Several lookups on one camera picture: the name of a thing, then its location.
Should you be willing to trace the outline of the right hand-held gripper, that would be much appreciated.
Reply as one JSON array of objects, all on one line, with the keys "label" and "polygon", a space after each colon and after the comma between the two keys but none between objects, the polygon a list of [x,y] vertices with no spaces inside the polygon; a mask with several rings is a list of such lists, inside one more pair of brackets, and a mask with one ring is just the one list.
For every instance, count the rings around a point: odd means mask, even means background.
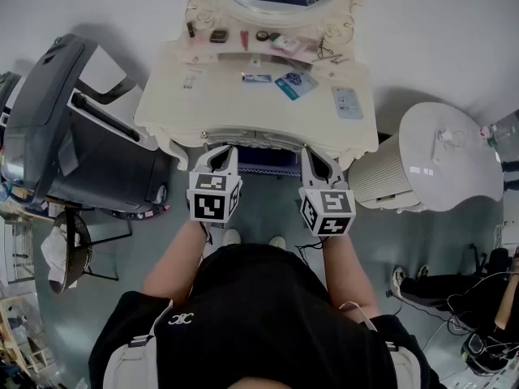
[{"label": "right hand-held gripper", "polygon": [[327,153],[313,147],[301,150],[300,214],[314,237],[344,236],[356,216],[354,194],[343,171]]}]

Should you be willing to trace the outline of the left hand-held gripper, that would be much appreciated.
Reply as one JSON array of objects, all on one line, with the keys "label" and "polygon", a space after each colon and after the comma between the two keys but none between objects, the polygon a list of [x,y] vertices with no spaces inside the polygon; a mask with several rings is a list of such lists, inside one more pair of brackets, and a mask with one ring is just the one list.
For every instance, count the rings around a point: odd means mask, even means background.
[{"label": "left hand-held gripper", "polygon": [[[242,179],[238,176],[238,149],[213,148],[199,157],[189,174],[187,201],[191,220],[227,223],[238,206]],[[215,173],[225,171],[227,175]]]}]

